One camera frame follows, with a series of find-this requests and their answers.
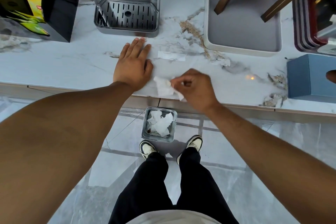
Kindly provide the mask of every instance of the person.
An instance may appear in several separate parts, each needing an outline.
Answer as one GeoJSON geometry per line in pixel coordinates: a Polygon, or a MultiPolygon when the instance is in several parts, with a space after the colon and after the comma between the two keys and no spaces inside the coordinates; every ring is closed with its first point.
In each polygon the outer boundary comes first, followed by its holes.
{"type": "MultiPolygon", "coordinates": [[[[144,43],[136,38],[124,46],[111,85],[49,96],[0,123],[0,223],[48,222],[92,166],[123,103],[150,80],[151,46],[144,43]]],[[[299,222],[335,222],[334,169],[222,106],[209,76],[190,69],[171,83],[299,222]]],[[[146,161],[118,197],[110,223],[237,223],[200,164],[202,143],[192,137],[177,159],[181,196],[174,206],[163,182],[165,158],[141,142],[146,161]]]]}

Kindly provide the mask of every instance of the metal drip tray grate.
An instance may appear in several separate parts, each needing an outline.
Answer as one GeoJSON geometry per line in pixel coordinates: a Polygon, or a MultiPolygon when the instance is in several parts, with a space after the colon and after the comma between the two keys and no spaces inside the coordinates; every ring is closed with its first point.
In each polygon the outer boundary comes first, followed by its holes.
{"type": "Polygon", "coordinates": [[[96,7],[99,28],[151,33],[158,28],[159,12],[151,3],[103,0],[96,7]]]}

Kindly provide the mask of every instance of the beige shirt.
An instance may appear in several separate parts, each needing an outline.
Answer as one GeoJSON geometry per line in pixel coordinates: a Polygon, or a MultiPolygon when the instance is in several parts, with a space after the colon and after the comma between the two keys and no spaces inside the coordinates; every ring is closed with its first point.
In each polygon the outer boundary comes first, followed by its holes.
{"type": "Polygon", "coordinates": [[[127,224],[220,224],[213,218],[193,211],[162,210],[141,214],[127,224]]]}

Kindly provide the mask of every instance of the shoe sole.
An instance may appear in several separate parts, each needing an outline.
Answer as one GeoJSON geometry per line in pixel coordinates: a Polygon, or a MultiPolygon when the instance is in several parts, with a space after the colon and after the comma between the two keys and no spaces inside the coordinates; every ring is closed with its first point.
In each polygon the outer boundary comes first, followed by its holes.
{"type": "Polygon", "coordinates": [[[149,141],[147,141],[147,140],[142,140],[141,143],[139,144],[139,150],[140,150],[141,155],[142,155],[145,159],[147,159],[147,157],[145,157],[145,154],[143,153],[143,150],[141,149],[141,145],[142,145],[143,142],[146,142],[147,144],[149,144],[150,146],[152,146],[156,152],[157,152],[157,150],[156,150],[155,146],[154,146],[151,142],[149,142],[149,141]]]}
{"type": "MultiPolygon", "coordinates": [[[[187,147],[186,147],[185,149],[187,149],[187,148],[189,147],[189,145],[191,144],[191,142],[193,141],[193,139],[195,139],[195,137],[200,137],[201,140],[202,140],[202,144],[201,144],[199,150],[197,150],[198,152],[200,152],[200,150],[201,150],[201,148],[202,148],[202,146],[203,146],[203,138],[202,138],[201,136],[199,136],[199,135],[193,135],[193,136],[187,141],[187,147]]],[[[176,163],[177,163],[178,165],[180,165],[180,164],[179,164],[179,161],[180,161],[180,157],[181,157],[182,153],[183,153],[183,152],[181,152],[180,155],[178,155],[178,157],[176,158],[176,163]]]]}

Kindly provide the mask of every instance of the marble countertop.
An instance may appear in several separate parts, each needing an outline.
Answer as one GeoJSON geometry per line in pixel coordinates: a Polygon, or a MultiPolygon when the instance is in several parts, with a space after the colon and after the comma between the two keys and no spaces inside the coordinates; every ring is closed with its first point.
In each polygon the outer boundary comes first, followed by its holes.
{"type": "MultiPolygon", "coordinates": [[[[280,13],[282,49],[265,58],[205,50],[204,1],[161,0],[160,33],[147,39],[153,76],[170,79],[195,68],[210,75],[221,103],[335,113],[336,104],[287,98],[286,62],[305,54],[294,46],[291,4],[280,13]],[[186,30],[184,22],[201,36],[186,30]],[[160,58],[159,51],[184,54],[185,61],[160,58]],[[223,66],[225,60],[230,66],[223,66]]],[[[0,82],[77,90],[110,84],[120,51],[133,37],[100,33],[94,11],[93,0],[80,0],[70,43],[0,35],[0,82]]],[[[134,94],[157,97],[155,82],[134,94]]]]}

